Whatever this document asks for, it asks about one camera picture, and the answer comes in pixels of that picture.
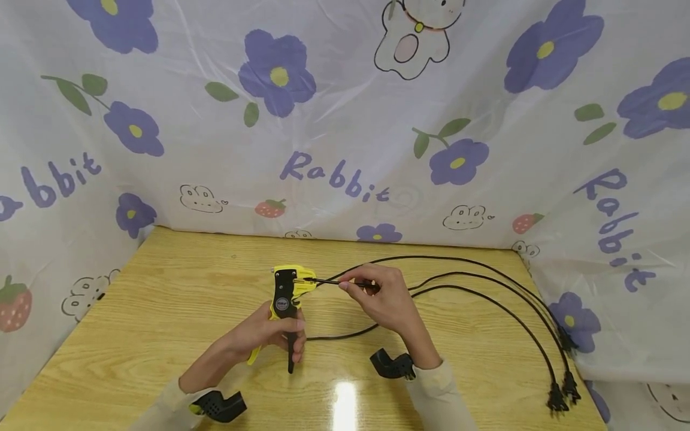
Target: green leaf print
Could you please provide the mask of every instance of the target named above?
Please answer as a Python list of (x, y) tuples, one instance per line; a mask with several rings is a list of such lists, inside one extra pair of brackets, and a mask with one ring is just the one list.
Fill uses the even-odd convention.
[(56, 79), (57, 87), (60, 93), (69, 100), (69, 102), (78, 110), (86, 115), (91, 115), (91, 108), (89, 108), (83, 94), (75, 87), (75, 85), (64, 79)]
[(445, 126), (441, 129), (440, 132), (438, 132), (438, 136), (441, 138), (447, 138), (449, 136), (453, 136), (454, 134), (458, 133), (460, 130), (464, 129), (467, 127), (467, 125), (470, 124), (470, 119), (469, 118), (458, 118), (449, 121), (446, 123)]
[(259, 106), (254, 102), (249, 102), (244, 108), (244, 125), (253, 127), (257, 121), (259, 121)]
[(429, 135), (426, 133), (419, 133), (415, 140), (415, 157), (421, 159), (426, 149), (429, 147)]
[(91, 96), (102, 96), (108, 89), (108, 81), (98, 75), (85, 73), (81, 76), (81, 86), (86, 94)]
[(615, 123), (606, 123), (597, 130), (594, 130), (592, 133), (590, 133), (589, 136), (584, 139), (583, 144), (589, 145), (591, 143), (599, 142), (603, 138), (607, 137), (611, 132), (613, 132), (613, 129), (615, 129)]
[(221, 82), (209, 82), (206, 84), (206, 92), (219, 102), (229, 102), (239, 97), (230, 87)]
[(575, 110), (575, 119), (578, 121), (590, 121), (604, 117), (604, 110), (599, 103), (590, 103), (589, 105), (580, 106)]

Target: bunny face drawing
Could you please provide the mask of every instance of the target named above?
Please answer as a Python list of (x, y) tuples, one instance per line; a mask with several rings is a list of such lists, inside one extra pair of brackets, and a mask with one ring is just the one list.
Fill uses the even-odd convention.
[(62, 312), (66, 316), (74, 317), (80, 322), (94, 302), (100, 301), (106, 294), (106, 289), (115, 280), (120, 270), (112, 270), (108, 275), (100, 277), (82, 277), (75, 281), (70, 295), (62, 301)]
[(647, 389), (666, 416), (674, 422), (690, 423), (690, 385), (649, 383)]
[(179, 201), (190, 210), (213, 213), (223, 210), (223, 205), (215, 200), (208, 187), (185, 184), (179, 188), (179, 193)]
[[(451, 215), (443, 219), (443, 226), (450, 230), (477, 229), (484, 224), (485, 214), (486, 208), (484, 206), (468, 207), (467, 205), (458, 205), (453, 208)], [(487, 220), (493, 218), (493, 216), (486, 216)]]
[(451, 49), (446, 29), (462, 15), (466, 0), (393, 0), (382, 23), (386, 34), (374, 54), (374, 64), (394, 70), (405, 80), (421, 75), (431, 60), (440, 63)]
[(307, 232), (306, 230), (296, 230), (294, 232), (287, 232), (285, 234), (286, 238), (293, 238), (293, 239), (314, 239), (312, 237), (311, 233)]
[(539, 255), (541, 251), (536, 245), (527, 245), (524, 241), (517, 241), (513, 244), (511, 249), (520, 255), (527, 269), (529, 269), (529, 259)]

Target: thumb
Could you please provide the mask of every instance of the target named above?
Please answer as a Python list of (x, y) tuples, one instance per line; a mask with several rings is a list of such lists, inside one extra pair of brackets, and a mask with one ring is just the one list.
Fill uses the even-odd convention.
[(365, 301), (368, 301), (369, 296), (356, 284), (343, 281), (338, 285), (339, 288), (347, 292), (350, 298), (354, 299), (358, 304), (364, 307)]
[(304, 329), (304, 321), (286, 317), (285, 319), (269, 320), (266, 327), (269, 336), (282, 332), (299, 332)]

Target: power cord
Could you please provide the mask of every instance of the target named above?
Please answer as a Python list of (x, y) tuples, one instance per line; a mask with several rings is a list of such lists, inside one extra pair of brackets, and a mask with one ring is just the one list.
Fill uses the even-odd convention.
[[(549, 390), (549, 400), (546, 403), (546, 405), (549, 407), (549, 409), (553, 412), (566, 412), (566, 411), (569, 411), (569, 407), (568, 407), (567, 403), (565, 402), (565, 399), (570, 397), (572, 404), (576, 404), (577, 401), (579, 399), (581, 399), (581, 396), (577, 391), (577, 383), (575, 382), (575, 377), (573, 376), (572, 372), (570, 371), (568, 360), (567, 360), (566, 355), (565, 355), (565, 351), (570, 352), (572, 349), (577, 348), (577, 345), (572, 341), (572, 339), (567, 334), (567, 332), (565, 332), (565, 329), (555, 319), (553, 313), (551, 312), (549, 307), (545, 304), (545, 302), (543, 302), (543, 300), (541, 300), (541, 298), (539, 298), (536, 294), (534, 294), (529, 289), (525, 288), (522, 284), (518, 283), (516, 280), (514, 280), (513, 278), (511, 278), (507, 274), (504, 274), (503, 272), (499, 271), (498, 269), (496, 269), (490, 265), (487, 265), (485, 263), (474, 261), (472, 259), (465, 259), (465, 258), (461, 258), (461, 257), (450, 257), (450, 256), (404, 255), (404, 256), (386, 257), (386, 258), (382, 258), (382, 259), (376, 259), (374, 261), (371, 261), (370, 263), (381, 263), (381, 262), (385, 262), (385, 261), (392, 261), (392, 260), (398, 260), (398, 259), (452, 260), (452, 261), (463, 261), (463, 262), (472, 263), (475, 265), (480, 265), (484, 268), (487, 268), (487, 269), (503, 276), (504, 278), (508, 279), (509, 281), (511, 281), (512, 283), (517, 285), (520, 289), (525, 291), (527, 294), (529, 294), (532, 297), (532, 299), (536, 300), (539, 304), (541, 304), (543, 309), (546, 310), (546, 312), (549, 314), (549, 316), (551, 317), (551, 320), (553, 322), (553, 325), (555, 326), (555, 329), (558, 332), (558, 335), (556, 335), (556, 333), (554, 332), (551, 325), (549, 325), (548, 321), (544, 318), (544, 315), (542, 314), (542, 312), (540, 312), (540, 310), (537, 309), (535, 304), (532, 301), (530, 301), (530, 298), (524, 296), (522, 293), (520, 293), (515, 288), (503, 283), (500, 280), (494, 279), (493, 277), (488, 277), (488, 276), (485, 276), (482, 274), (474, 274), (472, 272), (452, 271), (452, 272), (446, 272), (444, 274), (439, 274), (439, 275), (435, 275), (433, 277), (430, 277), (430, 278), (424, 280), (423, 282), (421, 282), (420, 284), (413, 286), (412, 288), (408, 289), (410, 291), (414, 291), (414, 290), (417, 290), (417, 289), (423, 287), (427, 283), (430, 283), (433, 280), (436, 280), (436, 279), (439, 279), (442, 277), (447, 277), (450, 275), (466, 275), (468, 277), (486, 279), (488, 281), (492, 281), (494, 283), (497, 283), (497, 284), (509, 289), (511, 292), (518, 295), (523, 301), (527, 302), (532, 307), (532, 309), (537, 313), (539, 318), (542, 320), (543, 324), (546, 326), (547, 330), (549, 330), (549, 334), (553, 338), (553, 341), (556, 344), (556, 347), (558, 348), (558, 351), (559, 351), (560, 356), (561, 356), (561, 360), (562, 360), (562, 362), (564, 364), (564, 368), (565, 368), (564, 381), (563, 381), (562, 388), (559, 388), (558, 382), (557, 382), (556, 377), (555, 377), (555, 372), (553, 370), (553, 366), (551, 364), (549, 356), (546, 353), (546, 351), (544, 350), (542, 344), (536, 338), (536, 336), (532, 333), (532, 331), (529, 330), (527, 325), (517, 315), (515, 315), (512, 311), (510, 311), (508, 308), (503, 306), (501, 303), (497, 302), (495, 299), (492, 299), (492, 298), (486, 296), (485, 294), (482, 294), (480, 292), (476, 292), (472, 289), (465, 288), (465, 287), (458, 286), (458, 285), (451, 285), (451, 284), (433, 286), (431, 288), (427, 288), (427, 289), (424, 289), (422, 291), (415, 292), (414, 294), (412, 294), (412, 297), (414, 298), (414, 297), (417, 297), (421, 294), (430, 292), (432, 290), (440, 289), (440, 288), (451, 288), (451, 289), (462, 290), (464, 292), (474, 294), (476, 296), (482, 297), (483, 299), (486, 299), (487, 301), (490, 301), (491, 303), (497, 305), (498, 307), (503, 309), (503, 311), (509, 313), (515, 320), (517, 320), (517, 322), (529, 333), (530, 337), (532, 338), (532, 340), (535, 342), (535, 344), (539, 348), (540, 352), (542, 353), (542, 356), (544, 357), (544, 360), (546, 361), (546, 365), (549, 368), (549, 374), (551, 376), (551, 387)], [(328, 280), (336, 279), (336, 278), (340, 277), (341, 275), (345, 274), (346, 272), (357, 268), (358, 266), (355, 266), (355, 267), (349, 268), (343, 272), (340, 272), (339, 274), (336, 274), (336, 275), (328, 278)], [(347, 338), (351, 338), (351, 337), (357, 337), (357, 336), (362, 335), (362, 334), (366, 334), (367, 332), (374, 330), (377, 326), (378, 326), (377, 324), (374, 324), (372, 326), (369, 326), (368, 328), (365, 328), (363, 330), (360, 330), (360, 331), (357, 331), (357, 332), (354, 332), (351, 334), (344, 334), (344, 335), (337, 335), (337, 336), (308, 337), (307, 339), (309, 341), (347, 339)]]

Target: right hand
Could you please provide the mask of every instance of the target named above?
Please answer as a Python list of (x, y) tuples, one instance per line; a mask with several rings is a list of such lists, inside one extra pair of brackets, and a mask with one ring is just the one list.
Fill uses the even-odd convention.
[[(374, 280), (380, 291), (369, 294), (365, 289), (349, 281), (361, 283), (363, 280)], [(401, 336), (422, 324), (402, 273), (397, 268), (365, 263), (346, 272), (338, 281), (345, 290), (374, 322)]]

